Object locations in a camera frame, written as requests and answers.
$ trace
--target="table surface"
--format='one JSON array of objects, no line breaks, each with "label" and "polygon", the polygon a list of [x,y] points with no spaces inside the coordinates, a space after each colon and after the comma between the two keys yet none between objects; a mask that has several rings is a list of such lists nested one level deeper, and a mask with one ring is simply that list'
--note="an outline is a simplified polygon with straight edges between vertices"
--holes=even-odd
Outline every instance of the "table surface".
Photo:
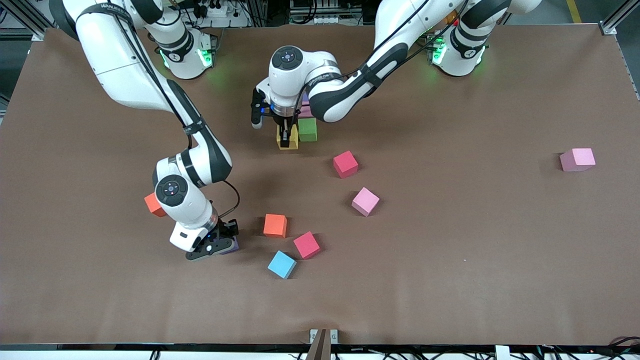
[{"label": "table surface", "polygon": [[[143,201],[156,161],[186,146],[179,123],[114,103],[62,32],[34,43],[0,129],[0,341],[297,343],[328,327],[343,343],[602,344],[640,332],[640,104],[615,38],[501,26],[470,76],[420,55],[298,151],[277,149],[273,123],[252,129],[252,88],[277,47],[325,49],[345,72],[372,43],[372,28],[231,29],[215,68],[179,81],[242,195],[241,250],[197,263]],[[572,147],[598,165],[562,172]],[[332,157],[346,150],[360,170],[339,179]],[[363,186],[381,197],[368,218],[350,207]],[[235,200],[224,184],[204,192],[220,210]],[[290,238],[260,235],[266,213],[288,217]],[[292,239],[307,231],[323,251],[277,279],[270,259],[299,259]]]}]

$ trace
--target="velcro strap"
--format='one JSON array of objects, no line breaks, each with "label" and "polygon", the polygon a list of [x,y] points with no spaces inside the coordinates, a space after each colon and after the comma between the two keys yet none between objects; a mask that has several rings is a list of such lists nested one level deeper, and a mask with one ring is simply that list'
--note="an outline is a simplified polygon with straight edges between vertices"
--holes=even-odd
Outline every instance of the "velcro strap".
[{"label": "velcro strap", "polygon": [[107,15],[115,15],[116,17],[121,18],[122,20],[126,21],[131,27],[133,27],[133,19],[131,18],[131,15],[129,15],[127,10],[112,3],[99,3],[91,5],[88,8],[84,9],[84,11],[80,13],[80,16],[86,13],[104,13]]},{"label": "velcro strap", "polygon": [[187,125],[185,127],[182,128],[182,130],[184,131],[185,134],[187,135],[193,135],[197,132],[199,132],[200,130],[202,130],[204,128],[204,121],[202,121],[202,119],[194,122],[191,125]]},{"label": "velcro strap", "polygon": [[362,64],[358,70],[364,76],[364,79],[373,85],[374,88],[379,88],[382,85],[382,79],[380,79],[376,74],[371,71],[371,69],[367,66],[367,64]]}]

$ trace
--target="blue cube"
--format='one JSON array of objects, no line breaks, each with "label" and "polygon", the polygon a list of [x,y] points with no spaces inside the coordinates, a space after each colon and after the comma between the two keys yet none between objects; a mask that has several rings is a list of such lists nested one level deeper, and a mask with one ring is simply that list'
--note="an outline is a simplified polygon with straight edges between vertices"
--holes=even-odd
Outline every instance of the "blue cube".
[{"label": "blue cube", "polygon": [[296,261],[287,256],[282,251],[278,251],[276,256],[273,257],[268,269],[277,274],[277,276],[286,279],[291,275],[293,267],[296,266]]}]

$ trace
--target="green cube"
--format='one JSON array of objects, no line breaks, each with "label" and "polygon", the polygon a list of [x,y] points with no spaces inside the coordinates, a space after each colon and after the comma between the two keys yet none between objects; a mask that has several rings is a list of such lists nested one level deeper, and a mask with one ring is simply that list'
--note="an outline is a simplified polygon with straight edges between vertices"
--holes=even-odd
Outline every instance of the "green cube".
[{"label": "green cube", "polygon": [[298,119],[298,138],[301,142],[318,141],[318,130],[314,118]]}]

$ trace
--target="round button panel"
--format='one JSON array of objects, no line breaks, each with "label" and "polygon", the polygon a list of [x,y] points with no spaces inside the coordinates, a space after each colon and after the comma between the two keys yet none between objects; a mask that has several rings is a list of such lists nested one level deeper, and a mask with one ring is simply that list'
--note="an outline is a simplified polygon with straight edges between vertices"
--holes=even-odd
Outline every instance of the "round button panel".
[{"label": "round button panel", "polygon": [[283,46],[273,54],[271,63],[277,69],[293,70],[302,63],[302,52],[294,46]]},{"label": "round button panel", "polygon": [[156,197],[162,204],[174,207],[182,204],[187,195],[187,182],[180,175],[168,175],[156,186]]}]

